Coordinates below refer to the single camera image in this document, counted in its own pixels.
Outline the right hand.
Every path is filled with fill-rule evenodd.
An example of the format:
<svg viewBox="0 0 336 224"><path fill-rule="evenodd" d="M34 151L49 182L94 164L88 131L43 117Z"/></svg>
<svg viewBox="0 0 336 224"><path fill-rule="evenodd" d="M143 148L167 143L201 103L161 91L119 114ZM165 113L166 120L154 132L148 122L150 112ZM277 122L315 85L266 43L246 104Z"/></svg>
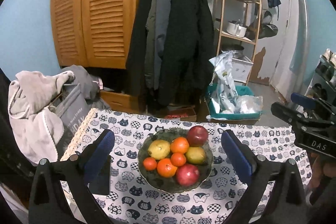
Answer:
<svg viewBox="0 0 336 224"><path fill-rule="evenodd" d="M323 178L323 176L335 178L336 163L335 160L322 162L321 157L317 153L308 153L311 164L311 179L307 188L312 190L317 188Z"/></svg>

